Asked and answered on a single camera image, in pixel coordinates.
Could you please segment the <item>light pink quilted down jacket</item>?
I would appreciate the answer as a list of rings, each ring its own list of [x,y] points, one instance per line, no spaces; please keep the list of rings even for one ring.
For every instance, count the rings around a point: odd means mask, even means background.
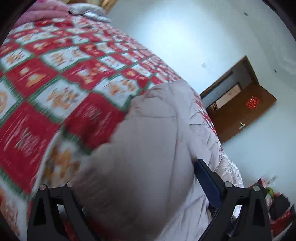
[[[198,240],[211,214],[194,175],[197,159],[243,187],[190,85],[158,84],[132,100],[109,142],[75,176],[73,190],[103,240]]]

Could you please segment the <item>items on dresser top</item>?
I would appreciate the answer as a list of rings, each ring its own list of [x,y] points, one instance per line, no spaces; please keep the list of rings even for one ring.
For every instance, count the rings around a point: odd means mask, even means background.
[[[261,177],[257,184],[267,205],[272,240],[282,240],[295,225],[295,205],[281,192],[275,190],[276,176],[269,181]]]

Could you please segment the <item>brown wooden door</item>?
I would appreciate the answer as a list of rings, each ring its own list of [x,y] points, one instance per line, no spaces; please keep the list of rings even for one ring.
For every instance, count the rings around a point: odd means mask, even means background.
[[[257,109],[251,110],[246,106],[246,102],[252,96],[260,99],[260,103]],[[225,143],[261,117],[275,102],[276,98],[261,85],[251,84],[222,108],[212,113],[207,111],[207,113],[220,142]],[[240,121],[246,125],[241,130]]]

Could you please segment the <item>red double happiness decal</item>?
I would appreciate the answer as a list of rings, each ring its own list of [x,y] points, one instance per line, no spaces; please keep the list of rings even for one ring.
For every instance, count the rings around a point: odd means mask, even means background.
[[[251,110],[257,109],[259,103],[260,103],[260,99],[258,99],[255,96],[252,96],[250,99],[247,100],[246,106]]]

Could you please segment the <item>red patchwork bear bedspread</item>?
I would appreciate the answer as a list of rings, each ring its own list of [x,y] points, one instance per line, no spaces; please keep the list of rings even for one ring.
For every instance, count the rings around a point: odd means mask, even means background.
[[[106,23],[69,16],[13,28],[1,46],[1,214],[17,240],[42,184],[74,181],[135,97],[179,80]]]

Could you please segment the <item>pink folded quilt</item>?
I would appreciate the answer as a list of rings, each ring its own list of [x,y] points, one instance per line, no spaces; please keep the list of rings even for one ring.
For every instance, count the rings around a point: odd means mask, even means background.
[[[64,18],[69,15],[69,11],[70,6],[63,1],[36,1],[25,13],[20,16],[13,27],[16,28],[25,23],[43,19]]]

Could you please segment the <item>striped grey pillow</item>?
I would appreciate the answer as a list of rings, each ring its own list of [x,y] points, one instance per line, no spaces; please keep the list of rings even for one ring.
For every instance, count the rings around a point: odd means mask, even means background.
[[[74,16],[83,16],[85,18],[110,23],[111,18],[107,16],[107,12],[104,8],[89,3],[73,3],[69,4],[69,12]]]

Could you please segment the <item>cream and brown headboard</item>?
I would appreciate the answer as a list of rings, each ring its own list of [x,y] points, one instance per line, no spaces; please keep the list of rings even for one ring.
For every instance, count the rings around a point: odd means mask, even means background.
[[[66,4],[74,4],[74,3],[88,3],[100,6],[109,13],[117,4],[118,0],[70,0],[64,1]]]

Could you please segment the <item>brown door frame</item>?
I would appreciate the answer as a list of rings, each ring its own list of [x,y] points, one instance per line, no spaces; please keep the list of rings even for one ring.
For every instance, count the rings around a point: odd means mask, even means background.
[[[247,56],[244,56],[218,80],[201,94],[201,100],[208,112],[222,108],[251,84],[259,84]]]

